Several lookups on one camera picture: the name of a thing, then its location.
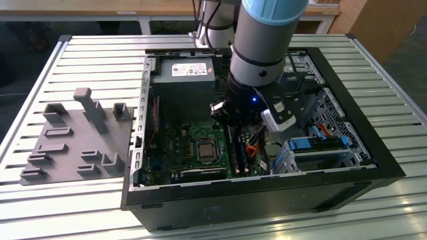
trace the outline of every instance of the metal slat surface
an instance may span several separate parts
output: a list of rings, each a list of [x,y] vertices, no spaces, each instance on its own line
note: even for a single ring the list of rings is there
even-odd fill
[[[149,232],[131,212],[119,209],[123,178],[34,186],[18,184],[46,122],[40,112],[47,102],[62,102],[70,110],[83,109],[73,101],[73,93],[77,87],[90,86],[93,97],[105,108],[118,101],[137,108],[145,50],[193,48],[189,40],[183,35],[73,37],[46,76],[0,163],[0,238],[369,240],[419,237],[427,231],[425,119],[414,114],[411,103],[385,81],[379,66],[365,58],[367,53],[343,35],[297,35],[291,46],[321,48],[407,174],[407,178],[369,192],[343,208],[317,214]]]

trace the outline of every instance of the cpu socket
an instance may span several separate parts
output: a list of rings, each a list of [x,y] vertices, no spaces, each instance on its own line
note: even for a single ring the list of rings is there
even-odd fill
[[[218,160],[218,147],[215,138],[199,138],[195,144],[198,151],[198,161],[205,165],[213,164]]]

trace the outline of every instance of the gray fixture base plate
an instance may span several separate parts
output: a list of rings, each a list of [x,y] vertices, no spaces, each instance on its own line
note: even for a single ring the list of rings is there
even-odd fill
[[[51,163],[40,162],[34,165],[28,162],[24,171],[40,168],[46,171],[47,175],[28,179],[22,177],[19,184],[26,186],[123,177],[125,169],[109,172],[102,165],[102,158],[91,160],[82,158],[82,152],[95,150],[98,150],[102,155],[106,154],[110,160],[115,159],[117,153],[123,163],[129,158],[134,108],[129,108],[130,120],[123,121],[117,121],[113,108],[105,108],[105,112],[105,123],[109,128],[109,133],[103,135],[99,134],[93,123],[85,116],[85,110],[69,110],[67,113],[62,115],[66,126],[73,129],[73,135],[46,137],[47,131],[55,128],[58,129],[48,121],[46,122],[32,154],[40,154],[40,152],[38,152],[40,146],[66,144],[67,148],[65,151],[47,153],[52,158]],[[82,174],[78,172],[79,166],[81,169],[85,169],[82,166],[91,164],[95,164],[98,168],[97,173]]]

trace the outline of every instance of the sticker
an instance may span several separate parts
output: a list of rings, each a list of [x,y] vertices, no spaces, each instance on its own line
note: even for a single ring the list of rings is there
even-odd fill
[[[118,14],[137,14],[137,11],[118,11]]]
[[[202,75],[209,75],[206,63],[181,63],[173,65],[173,77]]]
[[[267,171],[267,163],[263,160],[261,161],[259,165]]]

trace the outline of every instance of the power supply label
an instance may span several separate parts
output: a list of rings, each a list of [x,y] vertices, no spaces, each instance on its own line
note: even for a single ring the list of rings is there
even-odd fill
[[[173,65],[173,77],[209,75],[206,63],[179,63]]]

